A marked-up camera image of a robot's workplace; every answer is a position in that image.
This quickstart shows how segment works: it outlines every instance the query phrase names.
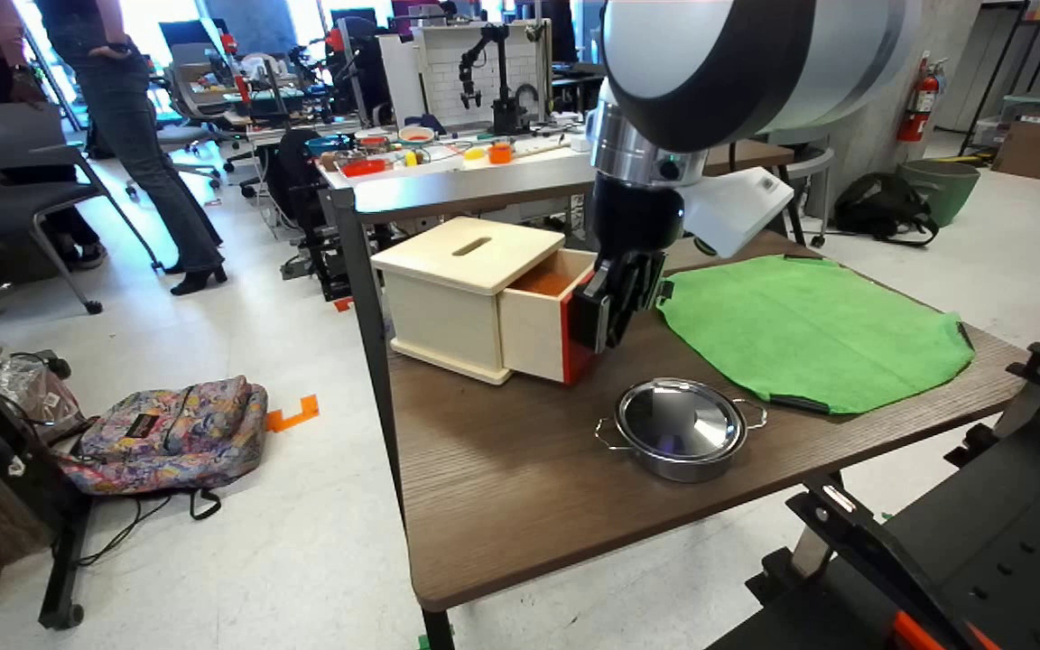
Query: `trash can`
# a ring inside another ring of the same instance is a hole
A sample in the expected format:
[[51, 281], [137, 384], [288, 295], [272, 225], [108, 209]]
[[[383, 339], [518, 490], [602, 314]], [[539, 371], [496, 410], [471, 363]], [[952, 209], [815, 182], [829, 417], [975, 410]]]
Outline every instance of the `trash can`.
[[975, 168], [935, 159], [908, 162], [899, 175], [922, 192], [940, 227], [952, 225], [952, 216], [961, 213], [961, 205], [967, 204], [967, 194], [982, 176]]

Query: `metal pot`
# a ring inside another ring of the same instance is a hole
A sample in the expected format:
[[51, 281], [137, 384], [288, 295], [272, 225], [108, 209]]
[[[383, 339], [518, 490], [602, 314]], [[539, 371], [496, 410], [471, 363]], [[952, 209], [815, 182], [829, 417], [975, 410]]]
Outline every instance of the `metal pot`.
[[602, 424], [591, 437], [608, 453], [633, 457], [661, 481], [695, 485], [720, 476], [746, 432], [767, 426], [767, 413], [760, 413], [760, 424], [745, 424], [736, 404], [740, 396], [731, 402], [704, 384], [649, 381], [619, 402], [615, 431], [620, 441], [608, 441]]

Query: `green mat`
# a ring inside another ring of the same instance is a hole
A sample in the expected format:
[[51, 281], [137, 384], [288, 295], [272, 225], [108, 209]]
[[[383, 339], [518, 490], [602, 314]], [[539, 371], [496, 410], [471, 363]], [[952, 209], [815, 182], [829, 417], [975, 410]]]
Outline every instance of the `green mat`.
[[829, 260], [760, 258], [667, 281], [667, 329], [763, 402], [858, 417], [944, 387], [971, 363], [958, 318]]

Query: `gray floor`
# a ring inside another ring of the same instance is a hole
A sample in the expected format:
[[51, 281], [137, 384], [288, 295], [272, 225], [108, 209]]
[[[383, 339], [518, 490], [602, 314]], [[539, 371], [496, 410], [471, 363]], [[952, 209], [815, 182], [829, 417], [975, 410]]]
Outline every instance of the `gray floor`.
[[[277, 410], [303, 395], [323, 417], [266, 441], [259, 472], [228, 490], [223, 512], [191, 524], [185, 501], [149, 519], [83, 574], [86, 621], [35, 626], [48, 558], [0, 583], [0, 648], [57, 650], [317, 650], [420, 644], [407, 554], [383, 467], [353, 314], [317, 301], [313, 281], [281, 281], [288, 245], [264, 216], [219, 192], [231, 287], [173, 301], [105, 205], [108, 263], [80, 274], [105, 301], [86, 318], [57, 281], [0, 295], [0, 342], [57, 349], [74, 390], [105, 413], [140, 387], [249, 377]], [[1040, 182], [987, 175], [975, 198], [929, 253], [835, 236], [823, 248], [857, 272], [1027, 348], [1040, 339]], [[874, 508], [896, 512], [944, 481], [958, 432], [847, 470]], [[130, 505], [93, 516], [90, 547], [123, 529]], [[460, 648], [704, 648], [756, 612], [745, 579], [798, 534], [782, 494], [619, 550], [450, 614]]]

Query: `pot lid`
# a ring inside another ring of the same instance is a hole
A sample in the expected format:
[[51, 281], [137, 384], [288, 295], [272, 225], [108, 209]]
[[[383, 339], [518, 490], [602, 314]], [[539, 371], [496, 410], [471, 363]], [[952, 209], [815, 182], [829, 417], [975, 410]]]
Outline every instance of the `pot lid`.
[[626, 441], [661, 463], [720, 463], [745, 441], [733, 402], [704, 384], [649, 381], [619, 404]]

